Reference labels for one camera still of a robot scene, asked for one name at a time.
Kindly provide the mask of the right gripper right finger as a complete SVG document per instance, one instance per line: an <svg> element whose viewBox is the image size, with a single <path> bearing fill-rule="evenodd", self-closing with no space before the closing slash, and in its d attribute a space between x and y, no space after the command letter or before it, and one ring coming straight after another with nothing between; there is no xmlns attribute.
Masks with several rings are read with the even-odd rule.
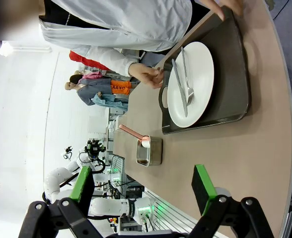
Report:
<svg viewBox="0 0 292 238"><path fill-rule="evenodd" d="M201 218L189 238L212 238L220 226L230 227L237 238L272 238L273 232L259 201L241 201L217 194L204 165L195 165L191 183Z"/></svg>

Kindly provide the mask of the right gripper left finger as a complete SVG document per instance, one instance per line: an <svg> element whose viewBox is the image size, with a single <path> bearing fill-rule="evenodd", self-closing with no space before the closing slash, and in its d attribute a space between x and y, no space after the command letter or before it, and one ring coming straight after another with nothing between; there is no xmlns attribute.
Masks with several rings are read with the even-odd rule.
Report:
<svg viewBox="0 0 292 238"><path fill-rule="evenodd" d="M75 238L101 238L87 218L94 189L92 170L84 166L70 196L51 205L43 201L30 203L18 236L55 238L60 230L69 229Z"/></svg>

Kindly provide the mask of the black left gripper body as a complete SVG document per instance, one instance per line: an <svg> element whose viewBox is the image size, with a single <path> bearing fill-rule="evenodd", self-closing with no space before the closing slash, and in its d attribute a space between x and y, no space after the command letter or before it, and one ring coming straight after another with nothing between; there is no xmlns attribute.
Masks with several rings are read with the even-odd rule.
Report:
<svg viewBox="0 0 292 238"><path fill-rule="evenodd" d="M99 153L105 152L105 146L98 139L89 139L84 147L84 151L90 159L98 159Z"/></svg>

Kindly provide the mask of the person's right hand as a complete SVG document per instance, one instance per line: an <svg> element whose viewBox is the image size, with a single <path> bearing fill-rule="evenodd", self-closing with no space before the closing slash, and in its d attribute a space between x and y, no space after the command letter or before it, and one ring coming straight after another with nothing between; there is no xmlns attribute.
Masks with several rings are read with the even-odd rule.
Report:
<svg viewBox="0 0 292 238"><path fill-rule="evenodd" d="M164 79L164 70L159 68L148 67L142 63L130 65L129 74L138 79L141 83L150 86L153 89L160 88Z"/></svg>

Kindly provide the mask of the person's left hand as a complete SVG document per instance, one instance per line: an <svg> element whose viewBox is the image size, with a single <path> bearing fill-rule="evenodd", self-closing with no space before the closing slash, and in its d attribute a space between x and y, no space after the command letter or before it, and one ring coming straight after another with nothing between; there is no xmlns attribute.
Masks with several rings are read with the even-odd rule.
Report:
<svg viewBox="0 0 292 238"><path fill-rule="evenodd" d="M221 0L220 1L224 6L231 9L236 15L243 15L243 1L242 0ZM224 13L221 9L221 6L215 0L202 0L207 8L209 8L213 13L215 13L222 21L224 20Z"/></svg>

